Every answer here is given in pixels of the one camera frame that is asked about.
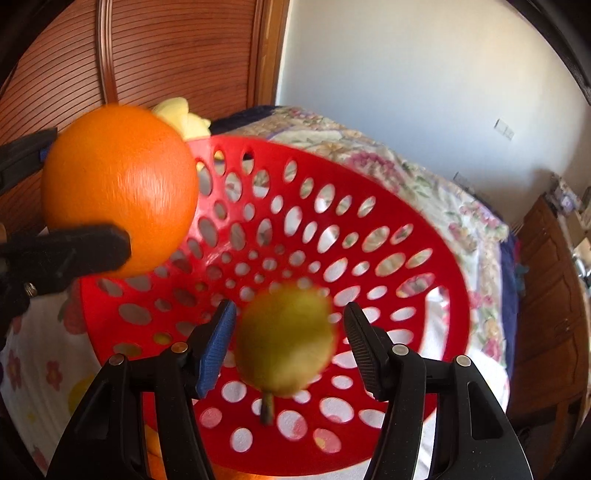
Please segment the red basket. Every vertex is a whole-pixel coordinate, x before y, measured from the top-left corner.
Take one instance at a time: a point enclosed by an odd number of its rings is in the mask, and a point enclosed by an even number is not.
[[[215,389],[194,406],[195,418],[211,461],[242,472],[312,475],[370,458],[386,405],[363,387],[342,307],[357,301],[370,321],[418,350],[426,295],[445,288],[449,361],[465,352],[470,325],[453,254],[415,210],[348,168],[253,138],[211,137],[190,146],[201,194],[180,249],[150,275],[82,281],[99,361],[114,352],[160,353],[208,321],[224,297],[240,312],[258,290],[286,281],[317,285],[333,298],[337,354],[306,390],[276,400],[277,425],[260,424],[260,393],[239,381],[232,344]],[[218,151],[224,160],[214,161]],[[428,398],[425,415],[434,407]],[[156,426],[151,401],[145,418]]]

